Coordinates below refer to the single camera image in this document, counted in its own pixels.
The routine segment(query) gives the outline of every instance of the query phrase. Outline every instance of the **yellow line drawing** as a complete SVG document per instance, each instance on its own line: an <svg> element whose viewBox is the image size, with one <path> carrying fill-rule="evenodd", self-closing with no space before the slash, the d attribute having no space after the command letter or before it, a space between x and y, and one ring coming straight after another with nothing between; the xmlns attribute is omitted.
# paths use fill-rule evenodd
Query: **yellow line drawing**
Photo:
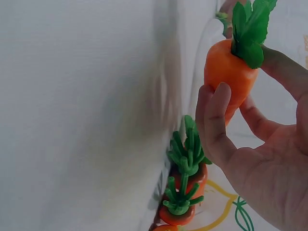
<svg viewBox="0 0 308 231"><path fill-rule="evenodd" d="M215 182L211 181L211 180L207 180L207 185L209 186L212 186L213 188L215 188L219 193L223 194L224 196L228 197L229 200L228 202L226 203L226 206L223 210L223 213L221 214L221 216L219 218L217 218L213 223L205 226L205 227L202 227L202 228L199 228L199 229L196 229L196 230L191 230L191 231L208 231L208 230L211 230L212 228L216 227L217 225L219 225L220 223L223 222L223 220L227 217L227 215L229 214L230 212L230 209L231 209L231 206L232 206L232 203L233 201L235 201L237 198L238 198L238 195L236 194L231 194L231 193L228 193L226 192L225 190L223 190L219 185L217 185Z"/></svg>

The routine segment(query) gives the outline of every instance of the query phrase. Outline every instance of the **palm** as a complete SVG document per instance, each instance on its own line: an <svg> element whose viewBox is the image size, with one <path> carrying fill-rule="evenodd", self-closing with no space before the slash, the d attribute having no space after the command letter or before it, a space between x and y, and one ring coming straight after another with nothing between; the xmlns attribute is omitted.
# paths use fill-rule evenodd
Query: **palm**
<svg viewBox="0 0 308 231"><path fill-rule="evenodd" d="M308 186L298 184L308 182L308 157L295 144L296 126L281 126L262 146L238 149L224 169L234 189L277 227L300 217L297 208L308 200Z"/></svg>

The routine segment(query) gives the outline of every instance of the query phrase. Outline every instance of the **toy vegetable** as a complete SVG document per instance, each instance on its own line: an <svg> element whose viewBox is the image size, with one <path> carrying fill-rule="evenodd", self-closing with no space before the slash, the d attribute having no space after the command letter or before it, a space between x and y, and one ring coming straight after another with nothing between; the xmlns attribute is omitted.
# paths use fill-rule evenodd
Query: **toy vegetable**
<svg viewBox="0 0 308 231"><path fill-rule="evenodd" d="M173 226L173 225L161 225L156 227L153 231L185 231L181 225Z"/></svg>
<svg viewBox="0 0 308 231"><path fill-rule="evenodd" d="M270 12L277 0L255 0L251 7L237 2L233 8L233 39L212 46L207 54L204 80L214 89L221 82L231 88L231 99L225 114L226 126L235 111L249 95L264 56L262 44L267 36Z"/></svg>
<svg viewBox="0 0 308 231"><path fill-rule="evenodd" d="M182 145L178 131L173 133L171 140L172 151L168 156L175 162L170 175L175 178L176 189L180 188L181 175L186 173L189 176L187 191L189 192L195 183L199 189L192 198L204 195L204 187L207 181L207 164L212 164L205 156L201 147L200 137L196 129L196 123L189 116L184 117L186 128L185 147Z"/></svg>
<svg viewBox="0 0 308 231"><path fill-rule="evenodd" d="M174 177L168 178L168 188L165 191L169 200L164 200L159 209L160 218L169 225L186 225L195 215L195 204L203 201L204 196L192 199L192 196L199 188L195 183L194 187L186 193L188 175L183 174L181 178L180 190L175 188Z"/></svg>

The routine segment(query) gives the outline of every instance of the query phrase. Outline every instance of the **white wall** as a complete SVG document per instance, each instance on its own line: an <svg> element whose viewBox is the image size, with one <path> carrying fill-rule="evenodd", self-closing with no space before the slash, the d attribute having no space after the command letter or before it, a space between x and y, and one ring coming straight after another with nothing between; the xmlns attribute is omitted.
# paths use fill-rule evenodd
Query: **white wall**
<svg viewBox="0 0 308 231"><path fill-rule="evenodd" d="M205 4L0 1L0 230L137 230Z"/></svg>

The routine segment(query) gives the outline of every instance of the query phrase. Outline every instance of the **human skin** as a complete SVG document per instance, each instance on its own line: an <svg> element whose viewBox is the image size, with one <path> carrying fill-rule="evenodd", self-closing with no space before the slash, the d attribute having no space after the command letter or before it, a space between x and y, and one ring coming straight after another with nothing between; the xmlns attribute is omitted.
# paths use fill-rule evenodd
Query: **human skin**
<svg viewBox="0 0 308 231"><path fill-rule="evenodd" d="M264 47L262 69L297 101L296 124L266 119L249 96L240 111L264 144L237 149L228 138L225 112L231 89L199 91L196 123L205 155L219 166L236 192L282 231L308 230L308 71L284 54Z"/></svg>

